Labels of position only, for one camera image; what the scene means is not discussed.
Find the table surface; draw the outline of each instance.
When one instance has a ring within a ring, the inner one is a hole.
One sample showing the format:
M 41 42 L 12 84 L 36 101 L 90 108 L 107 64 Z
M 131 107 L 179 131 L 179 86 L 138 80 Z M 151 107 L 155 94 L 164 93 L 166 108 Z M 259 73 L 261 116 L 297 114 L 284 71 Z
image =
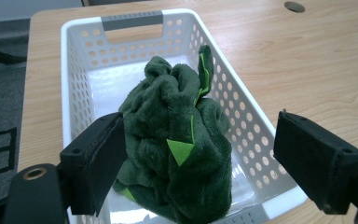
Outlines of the table surface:
M 284 108 L 358 147 L 358 1 L 146 1 L 40 12 L 29 41 L 19 170 L 59 162 L 62 150 L 60 29 L 94 16 L 185 7 L 195 10 L 269 120 Z M 269 223 L 353 223 L 306 201 Z

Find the green cloth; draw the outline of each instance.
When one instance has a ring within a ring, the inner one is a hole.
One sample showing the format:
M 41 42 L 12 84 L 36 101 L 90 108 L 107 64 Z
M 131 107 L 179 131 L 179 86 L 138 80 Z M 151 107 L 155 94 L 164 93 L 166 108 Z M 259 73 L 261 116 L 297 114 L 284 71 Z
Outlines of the green cloth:
M 128 159 L 114 189 L 178 223 L 209 223 L 231 205 L 229 123 L 221 106 L 202 98 L 211 88 L 213 57 L 200 47 L 199 74 L 154 57 L 123 113 Z

